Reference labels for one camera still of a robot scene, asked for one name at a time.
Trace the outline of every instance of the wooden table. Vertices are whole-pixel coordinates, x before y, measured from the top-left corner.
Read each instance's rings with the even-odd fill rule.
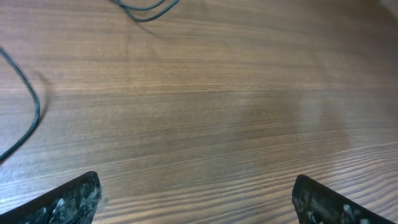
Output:
[[[0,166],[0,213],[95,170],[95,223],[298,223],[306,174],[398,222],[398,22],[376,2],[183,0],[136,24],[107,0],[2,0],[0,16],[44,107]],[[33,116],[2,60],[2,152]]]

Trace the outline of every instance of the black cable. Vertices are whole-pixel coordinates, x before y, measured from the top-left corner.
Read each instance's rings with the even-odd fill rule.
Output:
[[[131,10],[136,10],[136,11],[147,11],[150,9],[153,9],[157,6],[159,6],[160,4],[162,4],[165,0],[160,0],[159,2],[157,2],[156,4],[149,6],[149,7],[136,7],[136,6],[131,6],[128,4],[125,4],[124,2],[122,2],[122,0],[110,0],[111,2],[119,5],[122,9],[124,9],[124,11],[127,13],[127,15],[134,21],[137,22],[149,22],[149,21],[153,21],[154,19],[159,18],[160,16],[162,16],[163,14],[165,14],[168,10],[170,10],[174,5],[176,5],[176,3],[179,2],[179,0],[174,0],[171,4],[169,4],[165,9],[163,9],[162,11],[160,11],[158,14],[147,18],[147,19],[140,19],[140,18],[136,18],[132,13]]]
[[[28,79],[22,72],[22,70],[18,67],[17,63],[7,54],[3,48],[0,48],[1,55],[6,59],[8,64],[16,71],[19,78],[21,78],[22,82],[25,84],[26,88],[28,89],[29,93],[32,95],[33,101],[35,103],[35,118],[32,122],[30,128],[26,131],[26,133],[21,137],[13,146],[11,146],[6,152],[1,154],[0,156],[0,163],[4,162],[15,150],[17,150],[34,132],[35,128],[39,124],[40,119],[40,101],[39,97],[37,97],[35,90],[33,89],[32,85],[30,85]]]

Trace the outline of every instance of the black plastic part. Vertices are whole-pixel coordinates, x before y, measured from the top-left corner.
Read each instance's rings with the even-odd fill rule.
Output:
[[[394,224],[306,175],[297,176],[292,202],[300,224]]]
[[[0,215],[0,223],[89,224],[100,198],[98,174],[90,171]]]

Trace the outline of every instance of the thin cord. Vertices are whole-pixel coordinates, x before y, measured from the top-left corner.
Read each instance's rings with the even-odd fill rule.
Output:
[[[40,101],[39,97],[37,97],[35,90],[33,89],[32,85],[30,85],[28,79],[22,72],[22,70],[18,67],[17,63],[7,54],[7,52],[0,48],[1,55],[6,59],[8,64],[16,71],[19,78],[21,78],[22,82],[25,84],[26,88],[28,89],[29,93],[32,95],[33,101],[35,103],[35,118],[32,122],[30,128],[26,131],[26,133],[21,137],[13,146],[11,146],[6,152],[1,154],[0,156],[0,163],[4,162],[15,150],[17,150],[34,132],[35,128],[37,127],[40,119]]]
[[[162,11],[160,11],[158,14],[147,18],[147,19],[140,19],[135,17],[132,13],[131,10],[136,10],[136,11],[147,11],[150,9],[153,9],[157,6],[159,6],[160,4],[162,4],[165,0],[160,0],[159,2],[157,2],[156,4],[149,6],[149,7],[136,7],[136,6],[131,6],[128,4],[125,4],[122,2],[122,0],[110,0],[111,2],[119,5],[122,9],[124,9],[124,11],[127,13],[127,15],[134,21],[137,22],[149,22],[149,21],[153,21],[154,19],[159,18],[160,16],[162,16],[163,14],[165,14],[168,10],[170,10],[173,6],[176,5],[176,3],[179,2],[179,0],[174,0],[174,2],[172,2],[171,4],[169,4],[165,9],[163,9]]]

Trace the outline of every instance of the black object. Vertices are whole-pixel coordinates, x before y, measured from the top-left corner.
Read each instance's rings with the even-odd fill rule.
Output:
[[[27,77],[25,76],[24,72],[18,67],[17,63],[7,54],[7,52],[0,48],[0,54],[6,59],[8,64],[15,70],[18,74],[19,78],[21,78],[22,82],[25,84],[26,88],[28,89],[29,93],[32,95],[33,102],[35,103],[35,118],[30,126],[30,128],[26,131],[26,133],[21,137],[13,146],[11,146],[6,152],[2,153],[0,156],[0,164],[4,162],[13,152],[15,152],[35,131],[35,128],[39,124],[40,119],[40,101],[39,97],[35,90],[33,89],[32,85],[29,83]]]
[[[163,14],[165,14],[168,10],[170,10],[174,5],[176,5],[176,3],[178,3],[179,0],[174,0],[171,4],[169,4],[166,8],[164,8],[162,11],[160,11],[158,14],[147,18],[147,19],[140,19],[135,17],[131,11],[135,10],[135,11],[148,11],[151,9],[156,8],[157,6],[161,5],[165,0],[160,0],[159,2],[157,2],[156,4],[153,4],[149,7],[137,7],[137,6],[131,6],[129,4],[124,3],[122,0],[110,0],[111,2],[119,5],[122,9],[124,9],[124,11],[127,13],[127,15],[134,21],[136,22],[149,22],[149,21],[153,21],[154,19],[159,18],[160,16],[162,16]]]
[[[90,171],[0,215],[0,223],[90,224],[100,198],[98,174]]]
[[[292,196],[300,224],[394,224],[306,175],[297,176]]]

